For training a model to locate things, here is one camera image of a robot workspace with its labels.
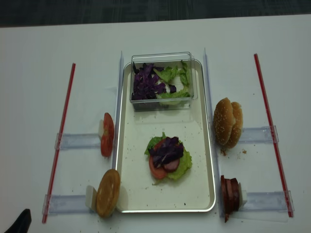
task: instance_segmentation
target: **tomato slice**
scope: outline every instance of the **tomato slice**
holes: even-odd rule
[[[109,137],[113,140],[115,136],[115,126],[113,125],[113,120],[109,113],[105,113],[104,116],[104,130],[108,131]]]
[[[109,113],[104,116],[104,134],[101,140],[101,153],[104,157],[109,157],[112,152],[113,138],[115,135],[115,128],[113,120]]]
[[[163,144],[164,141],[165,141],[165,138],[162,139],[161,141],[159,141],[159,142],[155,145],[154,150],[159,149],[159,148],[162,146],[162,144]]]
[[[155,168],[154,160],[151,155],[149,156],[149,168],[150,168],[151,174],[156,179],[161,180],[167,176],[167,172],[164,170],[163,167]]]

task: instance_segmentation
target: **dark floor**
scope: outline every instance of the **dark floor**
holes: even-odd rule
[[[0,26],[311,13],[311,0],[0,0]]]

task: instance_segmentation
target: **top bun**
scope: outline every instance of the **top bun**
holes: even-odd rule
[[[216,141],[226,147],[233,148],[239,141],[243,127],[241,105],[231,103],[224,98],[216,105],[213,120]]]
[[[110,169],[104,174],[96,197],[96,211],[100,217],[111,216],[119,198],[120,184],[116,170]]]

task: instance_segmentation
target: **plastic container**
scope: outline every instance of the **plastic container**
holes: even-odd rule
[[[181,61],[187,64],[189,72],[189,86],[186,87],[190,93],[190,97],[171,98],[171,99],[148,99],[148,100],[132,100],[132,94],[134,91],[134,69],[133,64],[137,69],[143,68],[143,64],[154,64],[156,67],[176,67],[178,70],[182,69]],[[194,58],[189,52],[178,53],[163,53],[152,55],[135,55],[132,57],[131,65],[131,92],[130,102],[133,105],[135,111],[154,111],[154,110],[169,110],[169,109],[185,109],[190,108],[193,99],[197,98],[196,90],[196,78],[195,78],[195,63]],[[170,84],[176,86],[176,91],[180,91],[184,88],[184,85],[180,81],[180,76],[177,75]],[[166,83],[166,90],[170,92],[170,88]]]

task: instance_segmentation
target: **red straw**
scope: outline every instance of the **red straw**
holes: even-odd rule
[[[266,89],[265,89],[264,83],[263,83],[263,78],[262,78],[262,73],[261,73],[261,69],[260,69],[258,55],[254,54],[254,58],[255,58],[257,73],[258,73],[259,82],[260,82],[260,86],[261,86],[263,101],[264,101],[264,105],[266,107],[266,112],[267,112],[267,116],[268,116],[269,125],[270,125],[270,128],[272,129],[274,124],[273,124],[273,121],[272,121],[272,116],[271,116],[271,112],[270,112],[270,108],[269,108],[269,103],[268,103]],[[273,130],[271,130],[271,136],[272,136],[272,138],[275,137],[275,132]],[[289,196],[288,196],[288,189],[287,189],[287,184],[286,184],[286,180],[285,180],[285,174],[284,174],[284,170],[283,170],[281,156],[280,156],[280,152],[279,152],[279,149],[278,149],[278,144],[276,142],[274,142],[273,145],[274,145],[274,150],[276,152],[276,161],[277,161],[278,170],[279,170],[280,176],[281,176],[283,191],[285,192],[285,201],[286,201],[286,204],[287,204],[288,216],[289,217],[293,217],[294,216],[294,211],[293,211],[292,203],[290,202],[290,199],[289,199]]]
[[[63,130],[64,130],[64,125],[65,125],[65,120],[66,120],[66,114],[67,114],[67,109],[68,109],[69,97],[70,97],[70,92],[71,92],[71,87],[72,87],[72,82],[73,82],[73,76],[74,76],[75,68],[76,68],[76,64],[73,63],[72,64],[72,68],[71,68],[71,74],[70,74],[68,89],[67,89],[65,106],[64,106],[64,110],[63,110],[62,121],[61,121],[60,129],[59,129],[60,135],[63,133]],[[50,177],[50,184],[49,184],[49,189],[48,189],[48,197],[45,200],[46,201],[46,203],[45,203],[46,206],[45,206],[44,215],[43,215],[43,218],[42,218],[42,223],[46,223],[47,222],[47,218],[48,218],[48,209],[49,209],[48,203],[50,203],[50,197],[51,197],[51,194],[52,194],[54,176],[55,176],[56,165],[57,165],[57,160],[58,160],[58,154],[59,154],[59,149],[56,149],[55,150],[55,155],[54,155],[53,166],[52,166],[51,177]]]

